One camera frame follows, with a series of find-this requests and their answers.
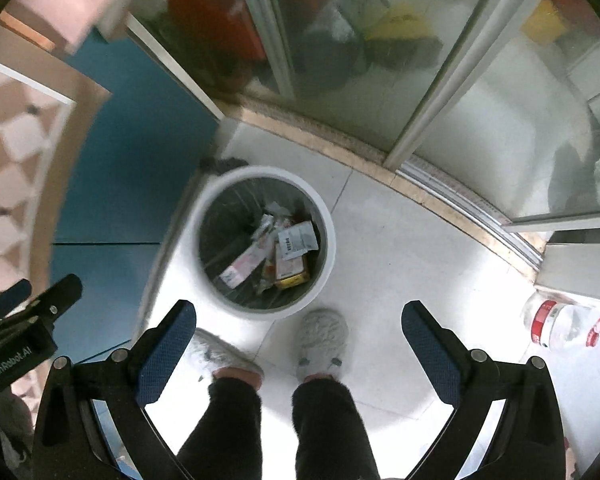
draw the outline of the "black cloth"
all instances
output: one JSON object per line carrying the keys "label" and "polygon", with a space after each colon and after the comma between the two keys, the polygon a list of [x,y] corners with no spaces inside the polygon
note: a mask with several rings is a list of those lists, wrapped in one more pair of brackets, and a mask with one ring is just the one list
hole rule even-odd
{"label": "black cloth", "polygon": [[[261,401],[248,384],[222,378],[209,386],[209,407],[178,459],[195,480],[260,480]],[[298,480],[379,480],[378,468],[349,390],[314,379],[293,395]]]}

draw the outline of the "clear plastic bottle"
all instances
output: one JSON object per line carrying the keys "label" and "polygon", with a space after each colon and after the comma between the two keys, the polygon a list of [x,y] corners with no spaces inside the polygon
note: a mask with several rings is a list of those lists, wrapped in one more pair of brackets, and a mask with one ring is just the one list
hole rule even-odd
{"label": "clear plastic bottle", "polygon": [[522,314],[531,341],[552,351],[593,347],[600,338],[600,315],[587,306],[561,303],[535,292]]}

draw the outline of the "blue cabinet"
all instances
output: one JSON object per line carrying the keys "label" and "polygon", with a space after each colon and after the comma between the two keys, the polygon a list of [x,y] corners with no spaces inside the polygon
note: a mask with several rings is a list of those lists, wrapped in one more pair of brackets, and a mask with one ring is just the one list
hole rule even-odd
{"label": "blue cabinet", "polygon": [[82,280],[82,298],[56,321],[58,355],[87,359],[133,336],[158,245],[56,245],[51,278]]}
{"label": "blue cabinet", "polygon": [[66,62],[112,95],[80,152],[56,242],[161,242],[216,118],[131,40],[93,33]]}

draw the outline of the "leg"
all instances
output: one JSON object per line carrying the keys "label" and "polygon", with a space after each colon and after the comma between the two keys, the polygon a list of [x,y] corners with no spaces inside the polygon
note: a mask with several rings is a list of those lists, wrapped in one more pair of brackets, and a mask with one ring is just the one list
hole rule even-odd
{"label": "leg", "polygon": [[215,336],[196,330],[187,357],[215,377],[209,406],[178,452],[195,480],[260,480],[262,371]]}
{"label": "leg", "polygon": [[298,434],[298,480],[378,480],[365,427],[347,388],[339,383],[347,326],[328,310],[309,313],[299,332],[298,377],[293,398]]}

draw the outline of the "foot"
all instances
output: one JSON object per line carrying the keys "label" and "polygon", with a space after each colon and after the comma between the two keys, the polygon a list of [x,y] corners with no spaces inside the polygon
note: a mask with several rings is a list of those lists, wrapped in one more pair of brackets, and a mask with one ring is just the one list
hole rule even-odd
{"label": "foot", "polygon": [[257,375],[259,378],[258,384],[261,384],[264,379],[264,372],[256,363],[234,346],[201,328],[197,328],[194,332],[185,355],[189,362],[206,377],[234,377],[241,380],[246,377],[250,380],[245,382],[252,386],[258,383],[254,376]]}
{"label": "foot", "polygon": [[330,376],[339,381],[348,336],[347,322],[335,310],[322,308],[304,316],[297,338],[298,379]]}

